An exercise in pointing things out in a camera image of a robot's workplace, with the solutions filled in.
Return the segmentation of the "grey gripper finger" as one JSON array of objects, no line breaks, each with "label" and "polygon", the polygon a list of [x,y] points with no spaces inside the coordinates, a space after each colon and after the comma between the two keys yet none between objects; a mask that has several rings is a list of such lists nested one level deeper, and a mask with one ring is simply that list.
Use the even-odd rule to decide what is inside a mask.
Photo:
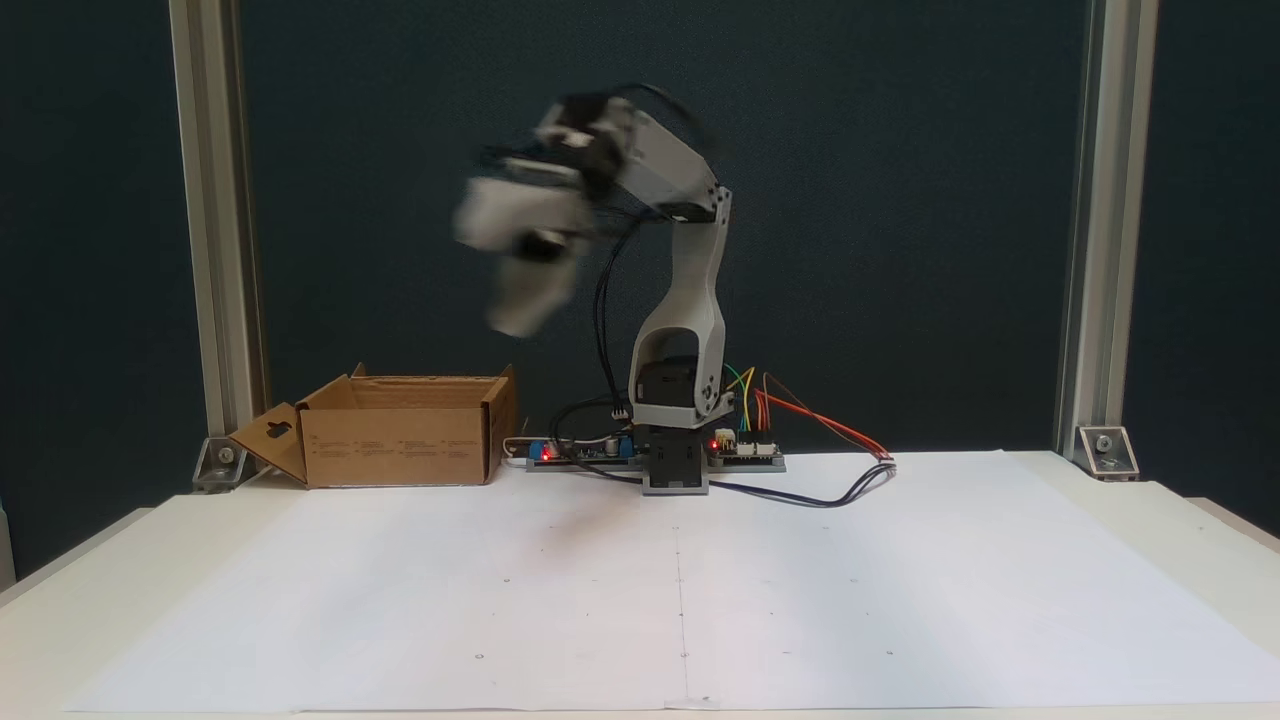
[{"label": "grey gripper finger", "polygon": [[497,265],[495,296],[486,311],[489,327],[515,338],[536,334],[572,297],[579,260],[566,256],[535,263],[503,256]]}]

